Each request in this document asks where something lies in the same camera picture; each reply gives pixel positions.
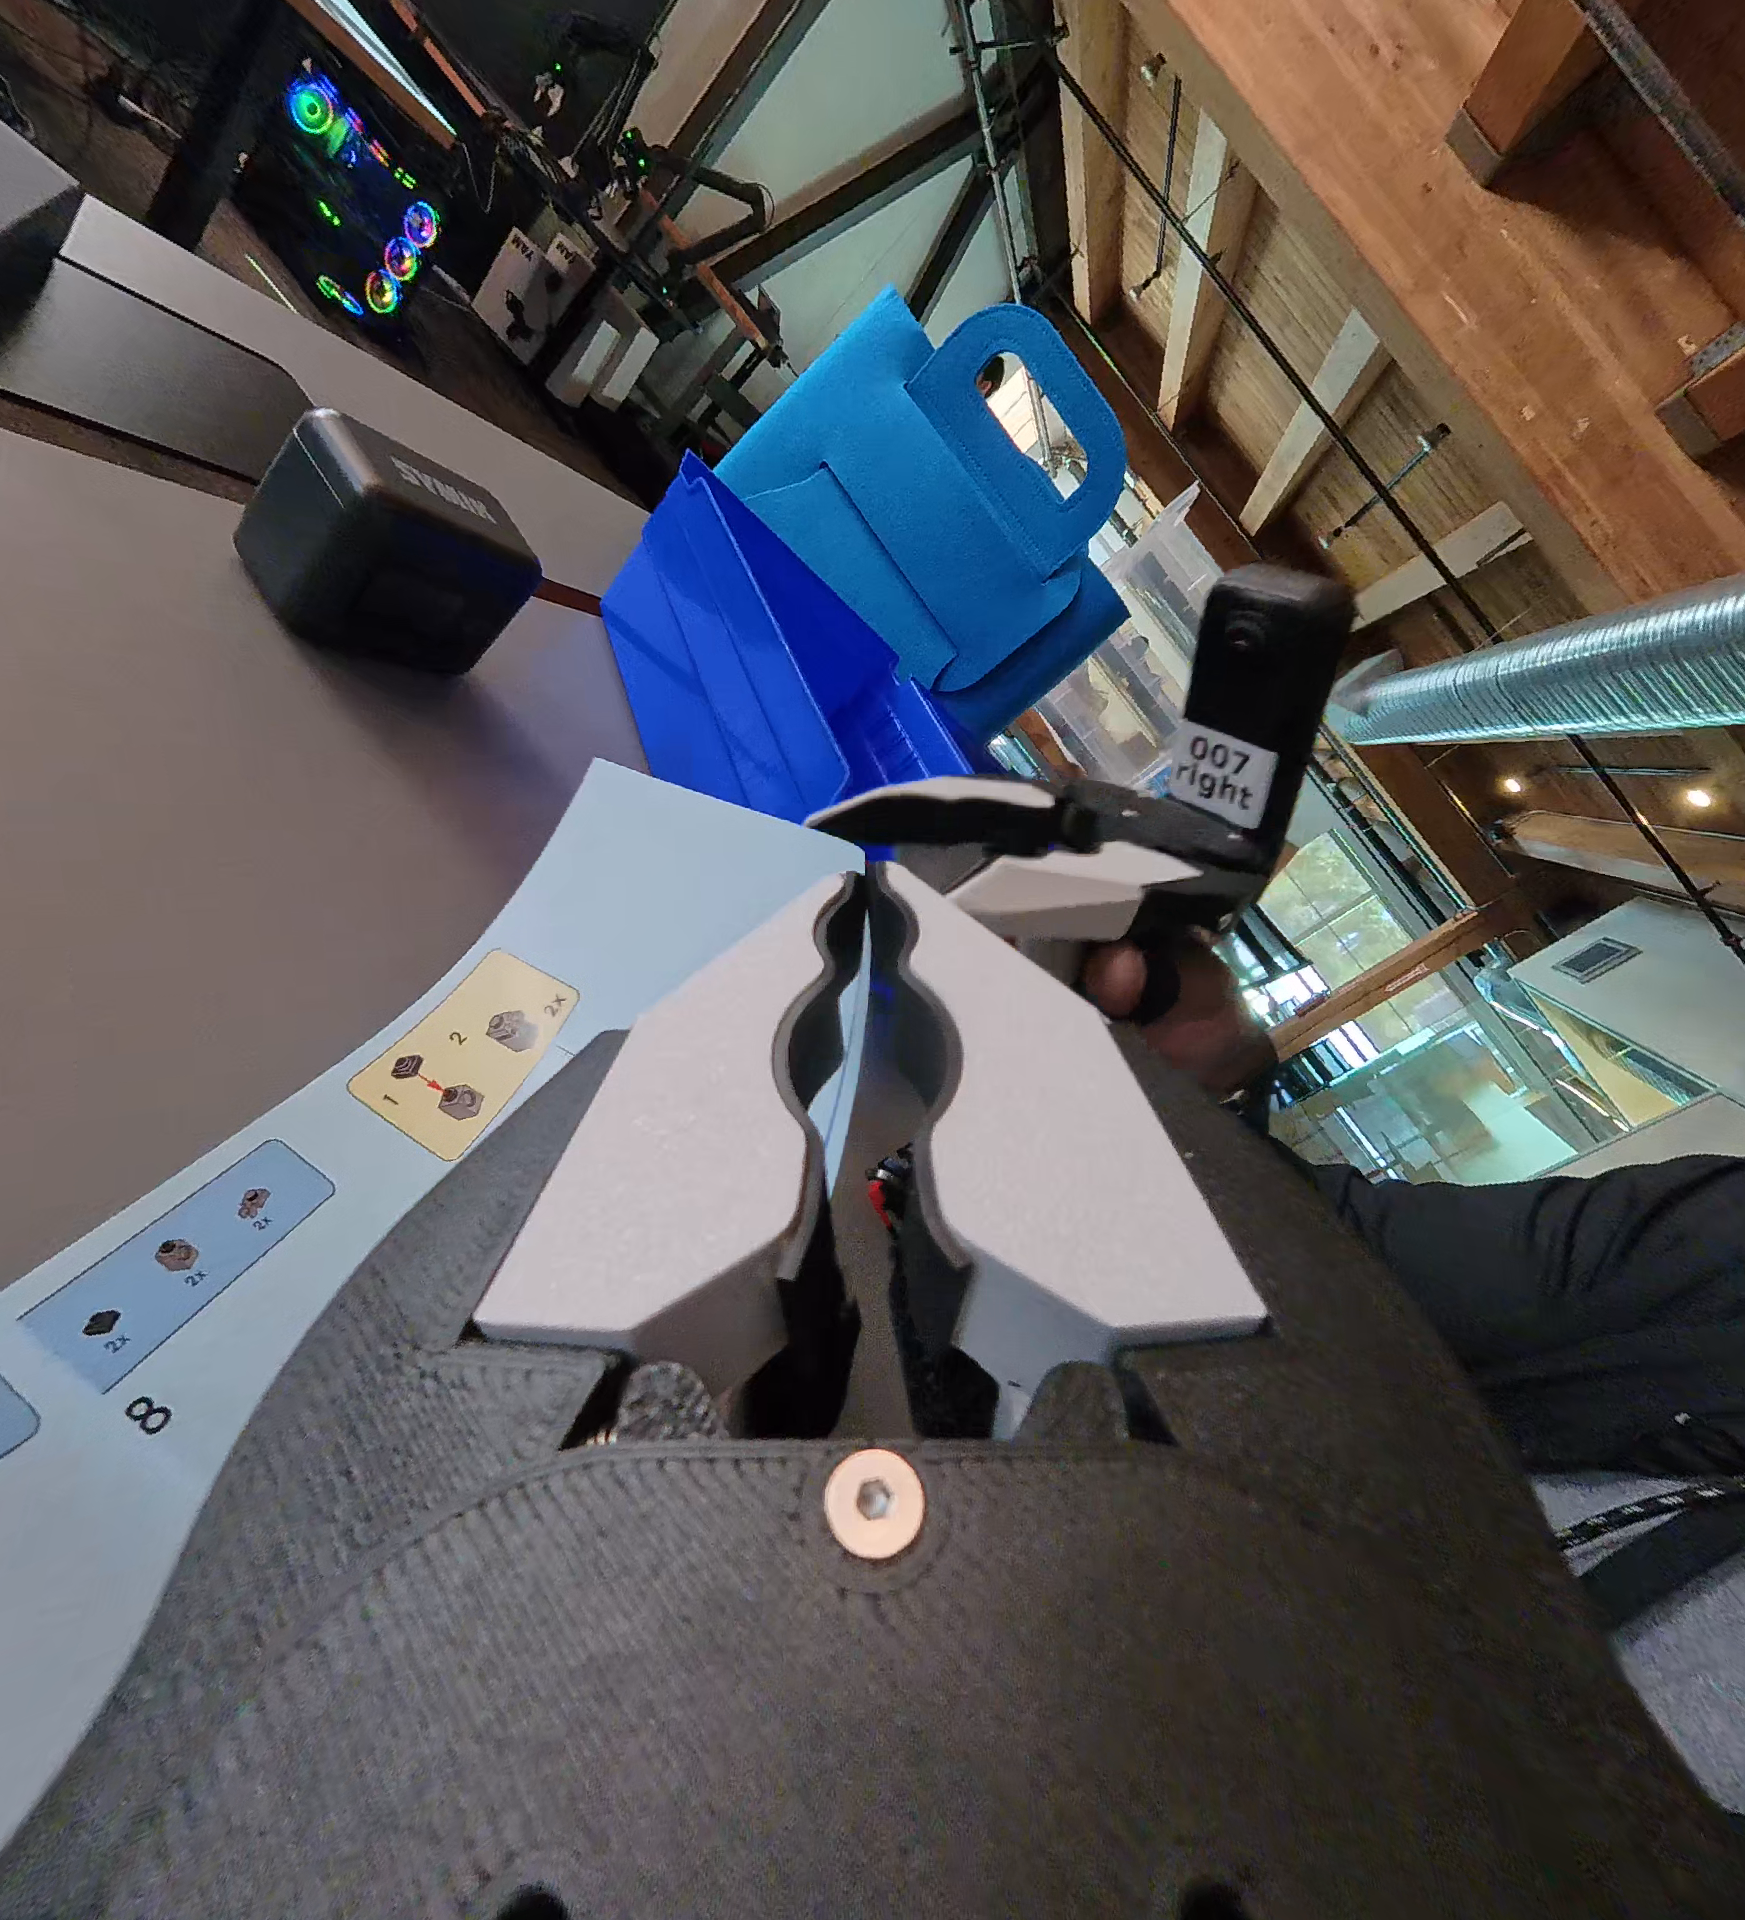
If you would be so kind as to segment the person's right hand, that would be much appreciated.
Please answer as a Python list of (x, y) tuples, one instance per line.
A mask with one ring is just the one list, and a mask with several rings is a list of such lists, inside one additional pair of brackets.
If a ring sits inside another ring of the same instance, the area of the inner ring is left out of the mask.
[(1200, 943), (1091, 947), (1078, 988), (1111, 1022), (1135, 1027), (1172, 1068), (1217, 1098), (1241, 1096), (1280, 1065), (1223, 958)]

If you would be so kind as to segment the silver spiral air duct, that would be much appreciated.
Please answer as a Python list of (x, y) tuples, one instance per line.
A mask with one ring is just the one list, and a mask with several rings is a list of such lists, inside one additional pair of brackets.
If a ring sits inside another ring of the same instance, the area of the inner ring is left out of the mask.
[(1745, 725), (1745, 573), (1434, 665), (1393, 655), (1325, 707), (1353, 745), (1630, 737)]

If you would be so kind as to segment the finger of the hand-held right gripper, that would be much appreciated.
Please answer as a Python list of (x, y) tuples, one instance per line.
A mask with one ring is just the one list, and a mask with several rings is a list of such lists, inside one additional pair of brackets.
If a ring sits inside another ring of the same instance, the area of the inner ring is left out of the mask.
[(807, 826), (856, 846), (871, 865), (927, 855), (938, 866), (1067, 851), (1067, 808), (1036, 779), (929, 778), (865, 791), (807, 816)]
[(948, 900), (1005, 941), (1118, 941), (1152, 893), (1204, 880), (1202, 866), (1168, 853), (1106, 842), (1092, 853), (998, 855)]

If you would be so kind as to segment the building instruction booklet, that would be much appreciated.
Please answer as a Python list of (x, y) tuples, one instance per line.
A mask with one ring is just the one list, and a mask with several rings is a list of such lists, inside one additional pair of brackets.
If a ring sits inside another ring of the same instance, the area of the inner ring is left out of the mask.
[(495, 920), (371, 1038), (0, 1291), (0, 1850), (83, 1741), (248, 1420), (360, 1261), (454, 1165), (388, 1118), (472, 978), (550, 981), (548, 1027), (458, 1126), (492, 1142), (584, 1043), (632, 1025), (821, 878), (837, 837), (597, 759)]

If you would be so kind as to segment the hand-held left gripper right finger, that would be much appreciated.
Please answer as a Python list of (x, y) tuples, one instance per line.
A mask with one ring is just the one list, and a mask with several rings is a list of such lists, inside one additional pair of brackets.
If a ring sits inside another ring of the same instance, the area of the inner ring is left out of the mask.
[(872, 955), (921, 1106), (889, 1289), (915, 1432), (1017, 1432), (1062, 1366), (1266, 1328), (1087, 1002), (906, 868), (872, 877)]

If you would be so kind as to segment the small black cube case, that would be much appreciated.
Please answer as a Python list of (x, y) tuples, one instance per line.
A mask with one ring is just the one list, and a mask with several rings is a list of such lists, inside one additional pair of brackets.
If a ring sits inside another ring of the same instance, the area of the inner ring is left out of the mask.
[(292, 426), (234, 545), (289, 636), (436, 678), (483, 659), (544, 581), (492, 492), (331, 407)]

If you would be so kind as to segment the grey desk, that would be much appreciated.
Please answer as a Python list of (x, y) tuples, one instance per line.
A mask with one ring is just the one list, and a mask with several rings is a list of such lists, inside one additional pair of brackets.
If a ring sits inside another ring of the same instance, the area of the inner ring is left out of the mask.
[(645, 766), (599, 618), (292, 639), (234, 503), (0, 426), (0, 1289), (331, 1069)]

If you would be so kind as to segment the person's grey sweatshirt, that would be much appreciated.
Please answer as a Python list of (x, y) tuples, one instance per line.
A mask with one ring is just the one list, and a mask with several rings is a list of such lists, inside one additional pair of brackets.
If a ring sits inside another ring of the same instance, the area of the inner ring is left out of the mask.
[(1627, 1678), (1745, 1838), (1745, 1466), (1533, 1489)]

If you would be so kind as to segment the adjoining grey table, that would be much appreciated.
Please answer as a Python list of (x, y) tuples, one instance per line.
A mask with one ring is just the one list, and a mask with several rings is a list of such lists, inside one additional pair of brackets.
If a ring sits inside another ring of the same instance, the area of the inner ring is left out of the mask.
[(30, 300), (0, 313), (0, 394), (248, 483), (301, 394), (497, 499), (550, 574), (597, 594), (648, 510), (553, 433), (474, 315), (423, 294), (417, 334), (390, 358), (85, 196)]

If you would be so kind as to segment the clear plastic drawer unit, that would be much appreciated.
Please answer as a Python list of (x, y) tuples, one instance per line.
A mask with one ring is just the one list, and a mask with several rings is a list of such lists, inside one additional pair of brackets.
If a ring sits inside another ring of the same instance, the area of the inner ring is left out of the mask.
[(1200, 483), (1157, 503), (1127, 481), (1088, 547), (1114, 586), (1120, 624), (1010, 723), (1011, 751), (1027, 770), (1167, 793), (1199, 619), (1221, 574), (1189, 520), (1202, 500)]

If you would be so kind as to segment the blue felt bag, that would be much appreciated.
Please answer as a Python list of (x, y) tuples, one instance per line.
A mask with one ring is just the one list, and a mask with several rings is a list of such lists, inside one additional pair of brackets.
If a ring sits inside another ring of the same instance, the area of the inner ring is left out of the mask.
[[(1056, 405), (1087, 474), (1057, 492), (977, 376), (1013, 356)], [(1053, 326), (990, 306), (933, 343), (888, 285), (717, 464), (894, 651), (988, 742), (1124, 622), (1092, 561), (1129, 471), (1120, 423)]]

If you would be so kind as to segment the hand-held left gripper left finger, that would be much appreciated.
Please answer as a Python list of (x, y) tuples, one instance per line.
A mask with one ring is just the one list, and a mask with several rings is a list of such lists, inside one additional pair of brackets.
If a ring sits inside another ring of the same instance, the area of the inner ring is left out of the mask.
[(474, 1310), (677, 1364), (750, 1428), (833, 1428), (861, 1309), (833, 1193), (865, 1042), (865, 877), (814, 882), (620, 1035)]

